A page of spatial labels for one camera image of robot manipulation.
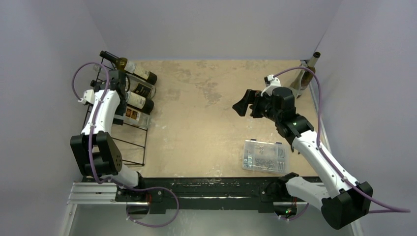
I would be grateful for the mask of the dark green labelled wine bottle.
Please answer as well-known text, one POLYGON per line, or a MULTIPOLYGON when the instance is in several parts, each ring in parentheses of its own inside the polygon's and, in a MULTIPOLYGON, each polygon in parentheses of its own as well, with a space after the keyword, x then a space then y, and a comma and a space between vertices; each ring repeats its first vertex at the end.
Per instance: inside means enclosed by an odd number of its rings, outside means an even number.
POLYGON ((99 55, 113 63, 116 67, 116 69, 121 69, 127 72, 128 74, 134 75, 140 79, 143 79, 144 81, 150 83, 151 85, 155 85, 157 82, 157 75, 153 72, 146 70, 139 64, 128 60, 127 58, 123 57, 116 57, 113 54, 110 54, 107 51, 101 51, 99 55))

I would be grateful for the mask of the tall clear glass bottle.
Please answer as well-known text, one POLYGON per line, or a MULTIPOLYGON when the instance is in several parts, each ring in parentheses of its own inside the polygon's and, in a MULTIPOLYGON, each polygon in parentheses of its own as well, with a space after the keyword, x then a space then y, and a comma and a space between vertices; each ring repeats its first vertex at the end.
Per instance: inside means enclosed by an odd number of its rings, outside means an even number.
POLYGON ((295 79, 289 85, 289 89, 292 91, 295 99, 297 99, 300 96, 300 94, 302 93, 301 92, 301 80, 302 80, 305 72, 306 72, 305 69, 299 69, 296 72, 295 79))

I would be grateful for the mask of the dark open-neck wine bottle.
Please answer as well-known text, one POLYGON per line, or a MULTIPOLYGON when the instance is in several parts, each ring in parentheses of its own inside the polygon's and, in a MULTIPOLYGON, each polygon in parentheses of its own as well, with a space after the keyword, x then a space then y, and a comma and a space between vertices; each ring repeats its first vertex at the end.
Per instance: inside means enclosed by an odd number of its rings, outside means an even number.
POLYGON ((150 114, 154 108, 152 98, 156 88, 144 81, 134 81, 126 78, 127 105, 145 114, 150 114))

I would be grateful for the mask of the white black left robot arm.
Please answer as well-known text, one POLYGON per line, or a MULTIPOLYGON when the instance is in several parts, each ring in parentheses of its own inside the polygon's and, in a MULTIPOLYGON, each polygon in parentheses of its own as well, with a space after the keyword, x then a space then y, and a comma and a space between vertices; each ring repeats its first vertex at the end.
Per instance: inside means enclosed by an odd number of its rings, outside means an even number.
POLYGON ((82 176, 97 183, 113 181, 125 188, 134 201, 145 198, 146 187, 141 175, 122 162, 111 129, 121 124, 126 111, 125 73, 103 70, 105 80, 92 81, 92 88, 78 97, 78 102, 92 106, 81 133, 70 138, 70 147, 82 176))

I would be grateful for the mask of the clear glass black-label bottle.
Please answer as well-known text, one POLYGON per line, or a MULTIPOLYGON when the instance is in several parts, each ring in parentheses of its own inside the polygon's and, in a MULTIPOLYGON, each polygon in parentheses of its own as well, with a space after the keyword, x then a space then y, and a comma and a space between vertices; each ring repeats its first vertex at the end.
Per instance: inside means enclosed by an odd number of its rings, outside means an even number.
POLYGON ((119 65, 112 64, 112 66, 113 69, 105 66, 109 70, 110 90, 121 92, 121 89, 124 88, 126 92, 133 92, 147 99, 153 99, 156 93, 154 85, 139 78, 139 76, 135 76, 128 71, 125 71, 125 69, 119 65))

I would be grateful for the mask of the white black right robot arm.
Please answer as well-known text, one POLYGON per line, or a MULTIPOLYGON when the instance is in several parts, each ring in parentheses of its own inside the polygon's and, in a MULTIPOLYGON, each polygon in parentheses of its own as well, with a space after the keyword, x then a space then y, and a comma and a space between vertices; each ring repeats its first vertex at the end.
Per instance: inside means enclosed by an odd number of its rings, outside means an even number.
POLYGON ((336 230, 369 213, 368 197, 373 195, 373 188, 368 182, 358 182, 335 161, 312 124, 296 112, 295 97, 289 88, 274 88, 270 95, 248 89, 232 108, 241 117, 251 109, 252 118, 273 121, 278 134, 307 160, 323 183, 319 187, 297 174, 287 174, 276 187, 280 199, 297 197, 306 201, 336 230))

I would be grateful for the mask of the clear square bottle gold cap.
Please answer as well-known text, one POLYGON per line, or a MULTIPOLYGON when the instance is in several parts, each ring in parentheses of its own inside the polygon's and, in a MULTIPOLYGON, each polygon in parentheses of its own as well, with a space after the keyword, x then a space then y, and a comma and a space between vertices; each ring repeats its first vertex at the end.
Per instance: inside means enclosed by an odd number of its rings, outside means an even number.
POLYGON ((150 115, 142 113, 134 108, 127 107, 123 116, 115 115, 113 124, 126 124, 140 129, 148 129, 150 126, 150 115))

